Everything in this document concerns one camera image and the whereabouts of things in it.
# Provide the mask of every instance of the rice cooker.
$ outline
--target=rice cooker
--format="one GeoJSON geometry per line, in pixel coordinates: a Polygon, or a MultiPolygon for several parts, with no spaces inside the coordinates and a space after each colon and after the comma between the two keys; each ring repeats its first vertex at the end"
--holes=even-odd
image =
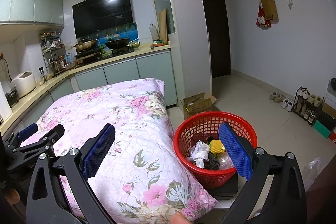
{"type": "Polygon", "coordinates": [[[18,97],[22,98],[36,88],[36,81],[33,73],[27,71],[19,74],[10,83],[11,90],[16,89],[18,97]]]}

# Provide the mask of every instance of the dark door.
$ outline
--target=dark door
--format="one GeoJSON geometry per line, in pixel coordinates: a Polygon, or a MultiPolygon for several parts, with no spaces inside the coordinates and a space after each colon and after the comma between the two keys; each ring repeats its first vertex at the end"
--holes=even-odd
{"type": "Polygon", "coordinates": [[[230,35],[225,0],[203,0],[209,32],[212,78],[231,74],[230,35]]]}

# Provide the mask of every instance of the baseboard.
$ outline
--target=baseboard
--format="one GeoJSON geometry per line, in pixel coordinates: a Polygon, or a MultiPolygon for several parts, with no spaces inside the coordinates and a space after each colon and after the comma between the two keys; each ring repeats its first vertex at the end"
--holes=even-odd
{"type": "Polygon", "coordinates": [[[272,92],[278,92],[278,93],[282,94],[284,97],[287,97],[287,98],[289,98],[289,99],[291,99],[291,100],[294,99],[294,96],[292,96],[292,95],[290,95],[290,94],[284,92],[283,90],[281,90],[281,89],[279,89],[279,88],[276,88],[276,87],[274,87],[274,86],[272,86],[272,85],[270,85],[270,84],[268,84],[268,83],[265,83],[265,82],[263,82],[263,81],[261,81],[261,80],[259,80],[259,79],[257,79],[257,78],[254,78],[254,77],[252,77],[252,76],[250,76],[250,75],[246,75],[246,74],[244,74],[244,73],[242,73],[242,72],[240,72],[240,71],[231,69],[231,74],[232,74],[232,75],[236,75],[236,76],[238,76],[238,77],[240,77],[240,78],[243,78],[243,79],[245,79],[246,81],[249,81],[249,82],[251,82],[251,83],[253,83],[253,84],[255,84],[255,85],[258,85],[258,86],[260,86],[260,87],[262,87],[262,88],[268,90],[268,91],[271,92],[271,93],[272,93],[272,92]]]}

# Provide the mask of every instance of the silver screw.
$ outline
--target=silver screw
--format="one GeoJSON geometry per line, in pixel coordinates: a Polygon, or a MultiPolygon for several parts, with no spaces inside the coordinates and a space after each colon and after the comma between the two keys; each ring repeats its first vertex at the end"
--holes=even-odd
{"type": "Polygon", "coordinates": [[[255,152],[258,154],[258,155],[263,155],[264,153],[265,153],[265,150],[263,150],[262,148],[257,148],[256,150],[255,150],[255,152]]]}
{"type": "Polygon", "coordinates": [[[77,148],[73,148],[70,150],[70,155],[76,155],[78,153],[78,149],[77,148]]]}
{"type": "Polygon", "coordinates": [[[295,159],[295,156],[294,156],[294,154],[292,152],[289,152],[287,154],[287,157],[290,158],[291,160],[295,159]]]}
{"type": "Polygon", "coordinates": [[[47,154],[46,153],[42,153],[39,158],[40,160],[44,160],[46,158],[47,154]]]}

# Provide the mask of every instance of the basket rim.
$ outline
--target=basket rim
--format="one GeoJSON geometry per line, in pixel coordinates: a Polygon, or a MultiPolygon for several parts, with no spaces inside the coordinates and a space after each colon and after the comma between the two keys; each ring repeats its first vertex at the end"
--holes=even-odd
{"type": "Polygon", "coordinates": [[[187,159],[182,155],[181,151],[179,150],[179,138],[182,134],[182,128],[184,128],[187,123],[189,124],[190,120],[198,119],[198,118],[201,118],[202,116],[211,116],[212,114],[214,114],[214,117],[218,117],[215,114],[220,114],[221,116],[224,114],[226,116],[234,118],[233,120],[239,120],[239,122],[244,126],[244,128],[246,128],[246,130],[249,131],[249,133],[251,133],[252,135],[254,134],[255,139],[252,139],[252,146],[254,148],[257,148],[257,144],[258,144],[257,134],[255,133],[253,127],[249,124],[249,122],[247,122],[243,118],[241,118],[241,117],[239,117],[235,114],[229,113],[229,112],[208,111],[208,112],[202,112],[202,113],[196,114],[196,115],[188,118],[187,120],[185,120],[183,123],[180,124],[180,126],[177,128],[177,130],[174,134],[174,138],[173,138],[174,151],[175,151],[175,154],[177,155],[177,158],[181,161],[181,163],[192,172],[195,172],[195,173],[200,174],[200,175],[209,175],[209,176],[227,175],[227,174],[235,172],[236,168],[232,167],[232,168],[225,169],[225,170],[202,169],[202,168],[197,167],[196,165],[193,165],[189,161],[187,161],[187,159]]]}

